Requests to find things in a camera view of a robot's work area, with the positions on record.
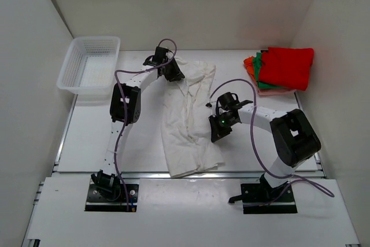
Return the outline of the white t shirt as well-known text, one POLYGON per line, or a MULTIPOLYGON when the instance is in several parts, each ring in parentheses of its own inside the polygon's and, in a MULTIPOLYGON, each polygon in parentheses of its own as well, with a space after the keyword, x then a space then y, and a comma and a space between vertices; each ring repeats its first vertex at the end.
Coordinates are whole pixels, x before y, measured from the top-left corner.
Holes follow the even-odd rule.
POLYGON ((220 148, 211 142, 206 107, 216 66, 177 58, 185 78, 165 86, 161 137, 171 178, 222 167, 220 148))

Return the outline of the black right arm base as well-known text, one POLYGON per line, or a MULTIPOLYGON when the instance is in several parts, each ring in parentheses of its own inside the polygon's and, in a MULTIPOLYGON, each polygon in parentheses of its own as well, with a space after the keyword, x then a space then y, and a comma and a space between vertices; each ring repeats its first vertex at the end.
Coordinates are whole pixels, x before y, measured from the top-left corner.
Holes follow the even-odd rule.
POLYGON ((257 183, 242 183, 240 192, 240 195, 230 197, 228 203, 241 201, 245 215, 298 213, 289 181, 273 188, 262 175, 257 183))

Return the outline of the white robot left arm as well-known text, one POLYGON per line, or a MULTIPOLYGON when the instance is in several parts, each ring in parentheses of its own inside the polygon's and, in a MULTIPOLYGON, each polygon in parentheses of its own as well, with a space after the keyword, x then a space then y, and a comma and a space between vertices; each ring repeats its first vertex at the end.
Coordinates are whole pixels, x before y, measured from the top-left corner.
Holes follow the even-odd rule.
POLYGON ((142 93, 158 78, 169 82, 184 79, 176 60, 176 50, 157 46, 153 55, 147 57, 138 71, 116 70, 110 102, 111 132, 105 157, 97 176, 118 178, 123 151, 134 125, 141 114, 142 93))

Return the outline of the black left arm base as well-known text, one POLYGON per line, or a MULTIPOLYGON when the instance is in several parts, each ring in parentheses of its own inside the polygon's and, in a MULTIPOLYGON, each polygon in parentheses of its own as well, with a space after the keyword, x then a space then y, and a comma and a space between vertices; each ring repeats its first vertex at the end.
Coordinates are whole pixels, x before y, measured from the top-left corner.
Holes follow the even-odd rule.
POLYGON ((84 210, 87 212, 137 211, 139 184, 121 182, 115 174, 92 174, 84 210))

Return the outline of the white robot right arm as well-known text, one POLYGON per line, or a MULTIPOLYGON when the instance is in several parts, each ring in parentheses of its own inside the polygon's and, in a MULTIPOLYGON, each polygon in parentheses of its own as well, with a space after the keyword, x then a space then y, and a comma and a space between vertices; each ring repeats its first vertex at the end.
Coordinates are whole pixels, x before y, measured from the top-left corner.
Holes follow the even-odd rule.
POLYGON ((277 158, 272 166, 263 166, 259 194, 266 201, 280 194, 280 186, 287 183, 296 169, 321 149, 321 142, 302 110, 289 112, 256 106, 252 101, 240 101, 234 93, 227 92, 215 102, 206 105, 212 109, 209 116, 211 141, 214 143, 232 132, 236 124, 250 126, 251 144, 256 152, 254 127, 271 133, 277 158))

